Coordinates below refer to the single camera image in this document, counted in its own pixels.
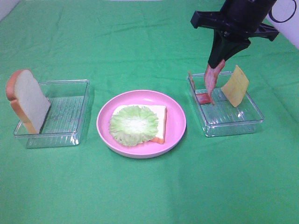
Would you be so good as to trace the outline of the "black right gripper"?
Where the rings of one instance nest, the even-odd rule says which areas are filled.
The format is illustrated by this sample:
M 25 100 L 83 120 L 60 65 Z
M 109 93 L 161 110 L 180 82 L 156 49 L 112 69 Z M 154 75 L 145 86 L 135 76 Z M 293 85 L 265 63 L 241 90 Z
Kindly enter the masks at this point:
M 274 0 L 227 0 L 220 11 L 195 11 L 191 24 L 194 28 L 214 29 L 214 38 L 208 64 L 216 68 L 222 60 L 227 61 L 233 55 L 251 44 L 250 37 L 261 37 L 273 41 L 279 32 L 263 23 L 271 11 Z M 238 42 L 228 42 L 224 33 L 246 38 Z

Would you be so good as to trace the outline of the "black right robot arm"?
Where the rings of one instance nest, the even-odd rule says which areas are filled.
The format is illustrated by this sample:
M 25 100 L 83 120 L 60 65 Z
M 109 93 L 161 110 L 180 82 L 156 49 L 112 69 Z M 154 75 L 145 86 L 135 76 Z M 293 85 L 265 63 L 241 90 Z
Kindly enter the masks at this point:
M 273 41 L 279 32 L 263 20 L 274 4 L 274 0 L 227 0 L 220 11 L 195 11 L 191 18 L 193 27 L 214 30 L 209 66 L 214 69 L 222 60 L 248 48 L 251 37 Z

